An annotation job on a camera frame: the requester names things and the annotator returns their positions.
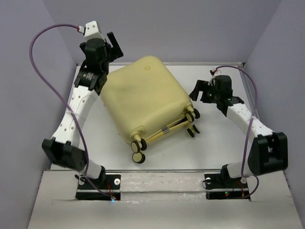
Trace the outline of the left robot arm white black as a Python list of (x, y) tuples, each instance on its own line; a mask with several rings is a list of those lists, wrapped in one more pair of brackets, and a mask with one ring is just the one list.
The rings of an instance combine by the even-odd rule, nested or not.
[(108, 41), (97, 36), (80, 44), (85, 60), (74, 81), (69, 108), (52, 137), (42, 142), (42, 149), (52, 164), (79, 172), (94, 188), (104, 186), (105, 168), (90, 160), (87, 150), (79, 144), (89, 111), (107, 82), (109, 64), (123, 57), (113, 32), (107, 36)]

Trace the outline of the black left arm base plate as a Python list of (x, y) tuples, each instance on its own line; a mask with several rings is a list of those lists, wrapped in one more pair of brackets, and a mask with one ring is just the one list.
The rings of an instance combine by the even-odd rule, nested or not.
[(119, 201), (121, 200), (121, 174), (106, 173), (105, 182), (95, 189), (88, 181), (75, 174), (78, 180), (75, 198), (77, 200), (101, 200), (101, 201)]

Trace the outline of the yellow hard-shell suitcase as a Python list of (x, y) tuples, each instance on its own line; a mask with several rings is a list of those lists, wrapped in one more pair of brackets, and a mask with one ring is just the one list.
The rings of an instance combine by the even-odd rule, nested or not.
[(186, 127), (194, 137), (200, 118), (188, 93), (163, 62), (145, 56), (107, 76), (101, 99), (120, 137), (131, 146), (132, 160), (145, 161), (150, 142)]

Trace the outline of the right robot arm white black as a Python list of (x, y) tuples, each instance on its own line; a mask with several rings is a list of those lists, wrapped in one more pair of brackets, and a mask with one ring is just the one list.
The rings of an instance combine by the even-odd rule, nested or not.
[(233, 95), (232, 80), (218, 75), (210, 81), (197, 80), (189, 97), (206, 104), (216, 104), (225, 117), (234, 122), (245, 134), (245, 149), (240, 162), (222, 166), (219, 181), (224, 187), (232, 186), (237, 178), (260, 176), (288, 167), (288, 139), (283, 132), (274, 132), (252, 115), (244, 101)]

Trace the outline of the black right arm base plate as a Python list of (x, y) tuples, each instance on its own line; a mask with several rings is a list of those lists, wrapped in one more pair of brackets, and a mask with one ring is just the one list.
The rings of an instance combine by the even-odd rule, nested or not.
[(202, 187), (207, 200), (250, 199), (247, 181), (241, 177), (221, 180), (220, 173), (206, 173)]

